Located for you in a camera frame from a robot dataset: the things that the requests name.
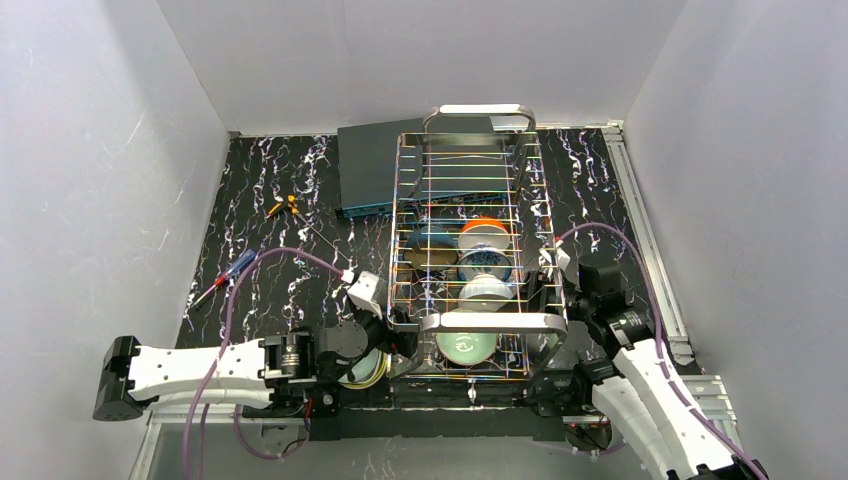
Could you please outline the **dark blue gold bowl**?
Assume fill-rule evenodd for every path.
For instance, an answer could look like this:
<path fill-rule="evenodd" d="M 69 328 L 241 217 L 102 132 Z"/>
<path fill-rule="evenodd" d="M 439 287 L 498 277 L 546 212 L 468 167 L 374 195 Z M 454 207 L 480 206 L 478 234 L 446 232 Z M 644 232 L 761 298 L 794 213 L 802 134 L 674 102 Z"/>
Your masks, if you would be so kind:
<path fill-rule="evenodd" d="M 438 226 L 413 231 L 402 248 L 402 258 L 414 270 L 442 271 L 459 259 L 455 237 Z"/>

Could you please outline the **light green bowl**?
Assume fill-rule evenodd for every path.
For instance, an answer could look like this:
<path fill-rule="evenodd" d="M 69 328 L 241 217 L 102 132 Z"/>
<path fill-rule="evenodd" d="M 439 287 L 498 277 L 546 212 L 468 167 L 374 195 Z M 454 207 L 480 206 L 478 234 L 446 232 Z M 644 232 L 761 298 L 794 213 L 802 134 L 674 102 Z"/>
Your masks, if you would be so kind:
<path fill-rule="evenodd" d="M 450 362 L 473 366 L 487 360 L 496 350 L 495 333 L 441 332 L 435 335 L 441 354 Z"/>

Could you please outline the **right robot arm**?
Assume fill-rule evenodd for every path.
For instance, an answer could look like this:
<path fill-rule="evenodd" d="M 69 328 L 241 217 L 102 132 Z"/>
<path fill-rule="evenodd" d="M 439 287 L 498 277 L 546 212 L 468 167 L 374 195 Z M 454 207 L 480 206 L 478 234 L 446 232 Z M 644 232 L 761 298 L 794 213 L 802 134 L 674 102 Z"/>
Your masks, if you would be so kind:
<path fill-rule="evenodd" d="M 580 264 L 563 281 L 568 317 L 587 326 L 601 359 L 575 368 L 573 388 L 607 417 L 655 479 L 765 479 L 767 473 L 703 413 L 655 336 L 628 302 L 616 268 Z"/>

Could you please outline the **steel wire dish rack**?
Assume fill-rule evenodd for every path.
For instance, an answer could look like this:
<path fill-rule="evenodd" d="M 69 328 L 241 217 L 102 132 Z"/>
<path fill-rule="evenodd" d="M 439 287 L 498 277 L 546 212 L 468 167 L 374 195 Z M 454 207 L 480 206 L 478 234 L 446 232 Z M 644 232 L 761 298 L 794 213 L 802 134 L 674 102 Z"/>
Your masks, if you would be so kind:
<path fill-rule="evenodd" d="M 567 336 L 534 112 L 448 104 L 400 134 L 391 226 L 389 320 L 416 343 L 390 378 L 526 392 Z"/>

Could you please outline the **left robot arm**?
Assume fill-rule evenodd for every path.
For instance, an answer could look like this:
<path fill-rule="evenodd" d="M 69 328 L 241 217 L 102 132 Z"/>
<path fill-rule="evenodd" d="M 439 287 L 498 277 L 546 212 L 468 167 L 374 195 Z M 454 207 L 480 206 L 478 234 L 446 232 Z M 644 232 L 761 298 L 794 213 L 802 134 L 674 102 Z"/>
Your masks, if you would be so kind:
<path fill-rule="evenodd" d="M 371 314 L 223 347 L 156 348 L 119 336 L 104 355 L 92 417 L 122 422 L 148 409 L 220 403 L 280 409 L 357 382 L 355 367 L 374 351 L 411 357 L 416 350 L 415 334 Z"/>

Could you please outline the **blue white floral bowl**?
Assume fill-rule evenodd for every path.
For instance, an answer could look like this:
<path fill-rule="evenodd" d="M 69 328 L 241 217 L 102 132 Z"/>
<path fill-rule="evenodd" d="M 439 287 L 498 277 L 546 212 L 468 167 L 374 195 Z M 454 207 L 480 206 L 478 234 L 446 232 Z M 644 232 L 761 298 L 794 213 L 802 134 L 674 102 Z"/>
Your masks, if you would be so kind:
<path fill-rule="evenodd" d="M 513 273 L 513 263 L 502 251 L 483 247 L 469 250 L 457 262 L 457 277 L 468 282 L 480 274 L 492 275 L 506 282 Z"/>

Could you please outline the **pale white ribbed bowl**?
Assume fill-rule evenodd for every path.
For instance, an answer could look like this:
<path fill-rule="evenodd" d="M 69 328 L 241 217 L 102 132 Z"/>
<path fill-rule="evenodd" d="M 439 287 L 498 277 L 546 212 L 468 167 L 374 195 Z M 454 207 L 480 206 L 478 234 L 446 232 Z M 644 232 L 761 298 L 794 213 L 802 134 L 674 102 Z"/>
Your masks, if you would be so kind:
<path fill-rule="evenodd" d="M 510 285 L 491 274 L 479 274 L 459 292 L 458 306 L 477 312 L 496 312 L 515 296 Z"/>

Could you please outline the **orange bowl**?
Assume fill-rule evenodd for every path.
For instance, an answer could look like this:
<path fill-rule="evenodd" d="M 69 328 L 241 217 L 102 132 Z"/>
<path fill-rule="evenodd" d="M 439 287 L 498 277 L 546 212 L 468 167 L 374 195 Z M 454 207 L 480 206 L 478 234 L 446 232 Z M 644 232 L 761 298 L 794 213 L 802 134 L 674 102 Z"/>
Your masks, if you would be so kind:
<path fill-rule="evenodd" d="M 506 250 L 512 241 L 511 232 L 498 219 L 478 217 L 466 222 L 457 236 L 457 245 L 461 251 L 477 247 L 492 247 Z"/>

